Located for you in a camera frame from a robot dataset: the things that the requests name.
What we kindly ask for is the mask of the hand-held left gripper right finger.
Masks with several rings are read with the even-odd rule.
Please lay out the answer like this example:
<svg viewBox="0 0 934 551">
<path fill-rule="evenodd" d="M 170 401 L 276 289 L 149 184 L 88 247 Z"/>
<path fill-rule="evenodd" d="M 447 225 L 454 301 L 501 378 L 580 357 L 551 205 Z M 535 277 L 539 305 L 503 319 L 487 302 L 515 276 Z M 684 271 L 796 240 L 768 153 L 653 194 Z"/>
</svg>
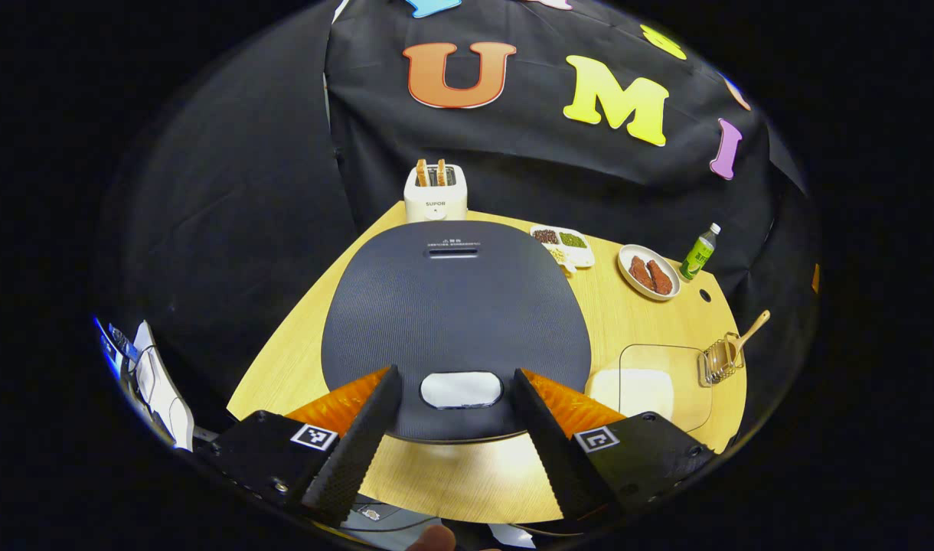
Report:
<svg viewBox="0 0 934 551">
<path fill-rule="evenodd" d="M 716 457 L 658 412 L 622 415 L 533 370 L 514 373 L 511 404 L 564 524 L 639 517 L 680 493 Z"/>
</svg>

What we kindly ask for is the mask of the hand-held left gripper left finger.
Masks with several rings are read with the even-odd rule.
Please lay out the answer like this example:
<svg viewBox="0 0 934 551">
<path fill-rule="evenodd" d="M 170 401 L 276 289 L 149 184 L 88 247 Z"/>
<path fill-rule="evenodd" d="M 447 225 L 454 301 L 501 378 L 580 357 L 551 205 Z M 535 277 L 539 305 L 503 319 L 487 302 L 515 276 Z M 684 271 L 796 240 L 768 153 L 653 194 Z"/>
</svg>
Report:
<svg viewBox="0 0 934 551">
<path fill-rule="evenodd" d="M 271 508 L 339 527 L 401 398 L 397 367 L 383 367 L 292 414 L 254 412 L 201 446 L 200 461 Z"/>
</svg>

